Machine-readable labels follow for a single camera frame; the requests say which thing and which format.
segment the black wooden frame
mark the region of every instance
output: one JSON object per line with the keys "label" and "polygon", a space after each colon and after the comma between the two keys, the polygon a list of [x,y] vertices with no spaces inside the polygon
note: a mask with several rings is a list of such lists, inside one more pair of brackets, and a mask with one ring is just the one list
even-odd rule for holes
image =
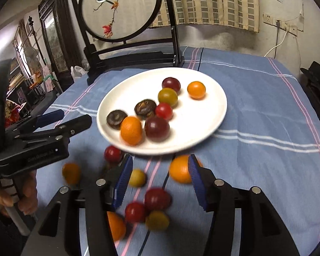
{"label": "black wooden frame", "polygon": [[[46,50],[50,58],[51,68],[55,72],[61,88],[63,89],[63,91],[65,91],[70,85],[73,84],[73,79],[70,71],[71,66],[81,65],[78,45],[75,39],[75,33],[70,19],[68,1],[42,0],[40,5],[38,6],[38,12]],[[63,72],[59,72],[57,69],[45,30],[44,21],[51,12],[53,12],[54,15],[58,39],[68,68],[67,71]]]}
{"label": "black wooden frame", "polygon": [[[88,59],[88,62],[90,64],[90,69],[88,71],[88,84],[92,84],[95,79],[101,75],[102,73],[105,73],[111,69],[119,69],[122,67],[127,66],[140,66],[140,65],[147,65],[152,66],[154,64],[167,64],[171,66],[182,66],[183,64],[183,56],[180,51],[180,45],[178,40],[178,30],[176,25],[176,19],[175,19],[175,13],[173,8],[173,0],[166,0],[167,1],[167,7],[168,7],[168,14],[170,18],[170,27],[171,27],[171,38],[162,38],[162,39],[151,39],[147,41],[139,41],[139,42],[129,42],[127,43],[127,40],[132,39],[133,37],[136,37],[140,33],[142,33],[144,30],[148,28],[148,26],[154,21],[156,18],[159,10],[157,9],[157,6],[161,7],[161,1],[158,3],[158,0],[156,2],[156,6],[154,9],[153,14],[151,15],[151,18],[145,23],[143,27],[141,27],[138,31],[131,34],[130,36],[127,36],[125,38],[121,39],[106,39],[101,38],[93,32],[90,32],[83,21],[83,16],[81,16],[81,2],[82,0],[79,0],[79,3],[77,3],[77,0],[72,0],[72,5],[74,7],[74,11],[76,14],[76,18],[79,24],[80,31],[82,33],[84,43],[86,47],[84,48],[84,54]],[[91,34],[93,37],[96,37],[102,41],[105,42],[122,42],[123,44],[110,47],[103,50],[96,50],[96,47],[94,44],[91,44],[87,35],[87,32]],[[126,54],[121,56],[116,56],[113,58],[106,58],[106,59],[100,59],[99,55],[109,53],[112,51],[118,51],[121,49],[131,48],[131,47],[138,47],[138,46],[144,46],[144,45],[151,45],[151,44],[160,44],[160,43],[172,43],[173,45],[173,53],[163,53],[160,51],[155,52],[142,52],[142,53],[135,53],[135,54]]]}

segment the white cable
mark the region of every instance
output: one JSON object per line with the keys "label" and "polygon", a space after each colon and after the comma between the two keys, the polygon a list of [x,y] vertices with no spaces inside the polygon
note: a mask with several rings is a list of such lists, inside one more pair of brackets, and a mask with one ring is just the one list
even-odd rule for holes
{"label": "white cable", "polygon": [[269,54],[269,52],[271,52],[271,50],[275,49],[276,47],[279,47],[279,46],[284,42],[284,40],[285,40],[285,38],[286,38],[287,33],[288,33],[288,31],[286,31],[285,36],[283,37],[282,42],[281,42],[279,45],[276,45],[276,46],[274,46],[273,48],[271,48],[271,49],[268,51],[268,53],[267,53],[267,54],[265,54],[265,57]]}

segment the green tomato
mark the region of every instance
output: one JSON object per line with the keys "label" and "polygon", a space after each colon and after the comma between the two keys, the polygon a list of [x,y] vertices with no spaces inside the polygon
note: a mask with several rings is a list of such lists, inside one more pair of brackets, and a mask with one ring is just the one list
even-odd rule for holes
{"label": "green tomato", "polygon": [[158,94],[158,100],[160,103],[167,103],[173,107],[178,101],[178,95],[171,88],[163,88]]}

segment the dark wooden door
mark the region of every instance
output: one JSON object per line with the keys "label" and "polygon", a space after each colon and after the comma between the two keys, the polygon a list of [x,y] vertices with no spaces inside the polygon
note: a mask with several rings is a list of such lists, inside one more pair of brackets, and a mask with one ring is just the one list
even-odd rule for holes
{"label": "dark wooden door", "polygon": [[65,91],[74,83],[71,77],[71,66],[80,65],[68,2],[67,0],[42,0],[38,11],[52,71]]}

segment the red flower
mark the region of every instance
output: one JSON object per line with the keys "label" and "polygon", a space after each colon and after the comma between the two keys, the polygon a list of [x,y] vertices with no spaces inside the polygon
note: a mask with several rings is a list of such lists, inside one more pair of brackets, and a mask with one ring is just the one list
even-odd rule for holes
{"label": "red flower", "polygon": [[112,32],[112,24],[109,23],[108,25],[104,25],[102,28],[104,29],[104,36],[105,36],[106,38],[111,38],[112,35],[113,35],[113,32]]}

